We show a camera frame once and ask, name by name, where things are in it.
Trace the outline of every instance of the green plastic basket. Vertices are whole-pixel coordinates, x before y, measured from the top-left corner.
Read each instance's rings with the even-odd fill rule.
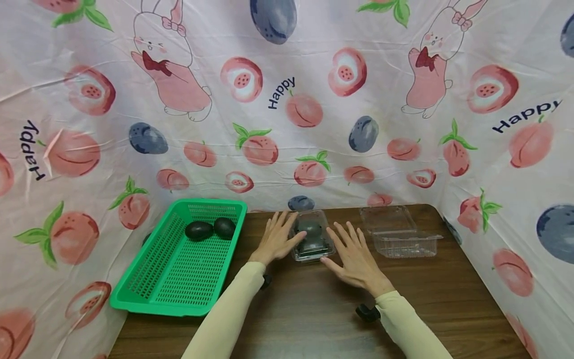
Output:
[[[180,199],[172,203],[112,292],[110,305],[135,313],[203,316],[217,301],[247,213],[245,202]],[[236,224],[231,241],[216,234],[192,242],[193,221]]]

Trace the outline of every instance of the hand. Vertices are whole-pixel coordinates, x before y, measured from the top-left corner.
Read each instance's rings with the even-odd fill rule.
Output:
[[[281,215],[279,212],[275,212],[273,218],[267,220],[261,243],[249,258],[250,262],[261,262],[267,266],[273,260],[285,257],[293,247],[305,238],[307,232],[302,231],[290,240],[287,239],[287,235],[297,218],[296,212],[291,213],[287,223],[285,223],[287,212],[284,211]]]
[[[375,298],[394,291],[393,285],[381,272],[375,258],[371,255],[361,229],[357,228],[355,232],[351,222],[347,222],[349,230],[347,233],[337,222],[333,224],[343,238],[344,244],[330,227],[327,228],[327,233],[333,239],[335,248],[337,248],[343,261],[343,266],[340,267],[327,257],[321,258],[321,262],[333,271],[340,280],[354,287],[368,290]]]

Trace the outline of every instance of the bunny illustration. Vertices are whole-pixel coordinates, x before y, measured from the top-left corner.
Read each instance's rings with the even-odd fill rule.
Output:
[[[157,92],[169,115],[187,115],[191,121],[203,121],[211,111],[211,92],[201,87],[190,70],[193,62],[191,48],[186,39],[183,20],[183,0],[165,15],[167,0],[149,6],[142,0],[142,12],[134,19],[134,42],[138,52],[131,58],[156,83]]]
[[[472,27],[475,17],[488,0],[449,0],[430,29],[424,34],[420,49],[409,52],[409,63],[414,72],[414,83],[401,110],[406,114],[422,113],[431,117],[452,87],[452,80],[445,79],[447,61],[455,56]]]

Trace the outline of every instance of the red bow tie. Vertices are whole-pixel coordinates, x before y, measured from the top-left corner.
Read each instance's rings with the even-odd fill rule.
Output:
[[[426,46],[422,49],[421,53],[418,54],[417,62],[415,64],[416,67],[428,67],[429,70],[435,70],[435,60],[438,57],[434,55],[433,57],[429,57],[429,51]]]
[[[143,52],[143,65],[147,70],[161,71],[167,76],[171,76],[172,72],[168,70],[166,64],[169,62],[167,60],[161,60],[160,62],[154,61],[147,52]]]

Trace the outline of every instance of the cream sleeve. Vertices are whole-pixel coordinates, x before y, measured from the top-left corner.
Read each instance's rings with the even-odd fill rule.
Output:
[[[265,265],[247,262],[203,319],[181,359],[228,359],[249,304],[263,285]]]
[[[397,291],[375,299],[381,323],[407,359],[452,359],[446,348]]]

